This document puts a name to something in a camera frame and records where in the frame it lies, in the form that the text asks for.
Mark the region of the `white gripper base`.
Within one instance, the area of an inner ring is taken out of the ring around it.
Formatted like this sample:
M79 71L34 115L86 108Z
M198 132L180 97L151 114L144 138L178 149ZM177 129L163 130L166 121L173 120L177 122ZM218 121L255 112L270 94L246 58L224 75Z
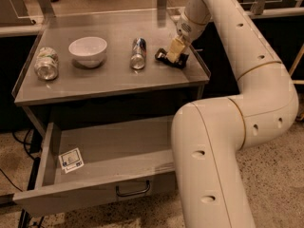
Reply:
M187 43L192 43L201 36L205 27L205 24L192 22L183 13L177 23L177 34Z

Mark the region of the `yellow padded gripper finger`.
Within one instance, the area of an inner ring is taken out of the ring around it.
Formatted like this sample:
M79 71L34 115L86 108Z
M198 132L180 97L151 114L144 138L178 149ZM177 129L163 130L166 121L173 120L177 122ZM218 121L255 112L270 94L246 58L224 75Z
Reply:
M180 58L180 56L184 52L185 48L186 48L186 44L181 36L174 38L168 49L166 58L171 63L175 63Z

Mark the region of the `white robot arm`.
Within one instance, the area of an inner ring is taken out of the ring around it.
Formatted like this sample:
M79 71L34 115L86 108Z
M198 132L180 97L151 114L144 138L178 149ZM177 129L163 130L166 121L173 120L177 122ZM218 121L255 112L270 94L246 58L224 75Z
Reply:
M236 153L288 130L298 97L286 67L238 0L189 0L178 30L192 42L208 22L217 28L239 93L186 104L173 119L184 223L186 228L256 228Z

